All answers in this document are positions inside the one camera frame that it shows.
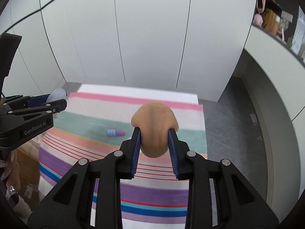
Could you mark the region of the left hand with decorated nails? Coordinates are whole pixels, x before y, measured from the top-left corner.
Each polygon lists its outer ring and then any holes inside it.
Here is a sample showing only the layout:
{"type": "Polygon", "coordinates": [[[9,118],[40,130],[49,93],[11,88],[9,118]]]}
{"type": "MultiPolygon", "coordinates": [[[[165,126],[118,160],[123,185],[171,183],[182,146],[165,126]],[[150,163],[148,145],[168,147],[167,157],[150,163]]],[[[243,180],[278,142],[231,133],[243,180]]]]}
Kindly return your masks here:
{"type": "Polygon", "coordinates": [[[6,199],[10,199],[19,192],[21,187],[19,178],[20,167],[17,163],[17,150],[10,152],[6,160],[1,160],[1,168],[4,168],[1,180],[7,180],[5,196],[6,199]]]}

